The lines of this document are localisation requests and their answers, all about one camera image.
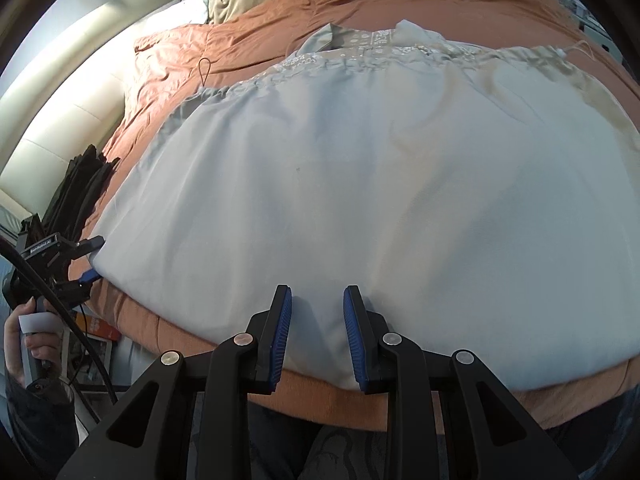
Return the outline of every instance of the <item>human hand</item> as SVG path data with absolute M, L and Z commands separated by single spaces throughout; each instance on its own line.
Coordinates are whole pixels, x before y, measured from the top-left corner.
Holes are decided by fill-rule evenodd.
M 22 350 L 20 348 L 20 322 L 18 316 L 32 314 L 36 310 L 36 301 L 31 298 L 26 304 L 17 306 L 4 324 L 4 365 L 6 371 L 23 388 L 24 369 L 22 368 Z M 49 377 L 57 377 L 62 370 L 60 347 L 62 340 L 58 334 L 40 332 L 24 338 L 25 346 L 36 359 L 51 363 Z

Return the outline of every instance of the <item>metal screw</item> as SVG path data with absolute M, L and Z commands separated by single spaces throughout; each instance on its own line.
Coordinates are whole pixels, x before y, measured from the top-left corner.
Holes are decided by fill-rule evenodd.
M 241 334 L 238 334 L 234 338 L 234 343 L 236 343 L 238 346 L 247 346 L 251 344 L 253 341 L 254 341 L 254 336 L 252 336 L 251 334 L 248 334 L 247 332 L 242 332 Z
M 175 365 L 180 360 L 180 354 L 171 350 L 170 352 L 165 352 L 164 354 L 162 354 L 160 360 L 162 361 L 163 365 Z
M 395 332 L 387 332 L 382 336 L 382 342 L 388 344 L 389 346 L 396 346 L 402 342 L 402 336 L 400 334 L 396 334 Z
M 456 354 L 456 359 L 463 365 L 469 365 L 474 361 L 474 355 L 471 352 L 463 350 L 462 352 L 458 352 Z

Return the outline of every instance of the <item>light blue garment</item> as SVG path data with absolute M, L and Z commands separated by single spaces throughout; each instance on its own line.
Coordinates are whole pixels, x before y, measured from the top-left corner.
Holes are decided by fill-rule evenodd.
M 286 283 L 285 367 L 341 388 L 351 284 L 512 390 L 640 353 L 638 132 L 598 81 L 408 22 L 317 39 L 175 111 L 92 233 L 101 275 L 213 342 Z

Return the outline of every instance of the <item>sleeve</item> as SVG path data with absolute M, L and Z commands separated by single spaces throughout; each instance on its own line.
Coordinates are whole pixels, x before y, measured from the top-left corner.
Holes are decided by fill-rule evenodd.
M 49 379 L 25 390 L 7 375 L 6 397 L 15 443 L 44 479 L 54 479 L 78 448 L 71 391 Z

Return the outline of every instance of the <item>cream headboard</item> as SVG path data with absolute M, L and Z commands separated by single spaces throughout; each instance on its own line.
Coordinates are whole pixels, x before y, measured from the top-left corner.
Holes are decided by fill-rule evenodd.
M 41 216 L 69 160 L 124 114 L 124 69 L 143 16 L 172 0 L 118 0 L 74 23 L 0 98 L 0 205 Z

